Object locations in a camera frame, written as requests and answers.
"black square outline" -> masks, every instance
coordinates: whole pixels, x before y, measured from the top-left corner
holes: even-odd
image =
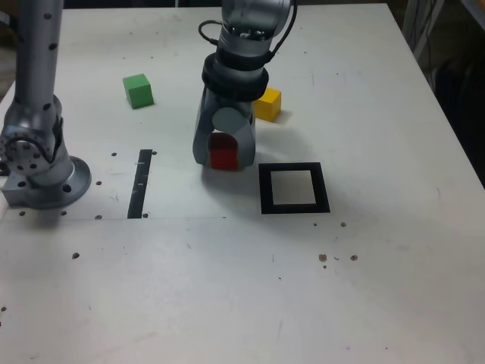
[[[314,214],[330,212],[324,174],[319,162],[305,163],[261,163],[259,166],[259,193],[261,214]],[[274,205],[271,172],[273,171],[310,171],[315,203]]]

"green cube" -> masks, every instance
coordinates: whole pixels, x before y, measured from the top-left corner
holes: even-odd
[[[144,74],[124,78],[123,85],[132,108],[153,105],[152,87]]]

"white square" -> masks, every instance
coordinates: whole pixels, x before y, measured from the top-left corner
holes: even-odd
[[[274,205],[316,203],[310,171],[271,171]]]

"white table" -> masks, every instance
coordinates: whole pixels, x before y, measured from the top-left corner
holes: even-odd
[[[230,174],[191,150],[219,11],[65,12],[56,93],[93,185],[65,216],[2,202],[0,361],[485,361],[485,193],[387,6],[301,8],[268,65],[280,123]],[[156,105],[132,111],[139,73]],[[321,162],[332,212],[261,215],[259,162]]]

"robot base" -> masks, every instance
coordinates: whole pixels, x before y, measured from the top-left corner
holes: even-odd
[[[11,172],[3,187],[3,194],[10,207],[31,209],[56,209],[76,202],[91,184],[91,171],[81,159],[70,157],[73,173],[60,184],[33,187],[22,175]]]

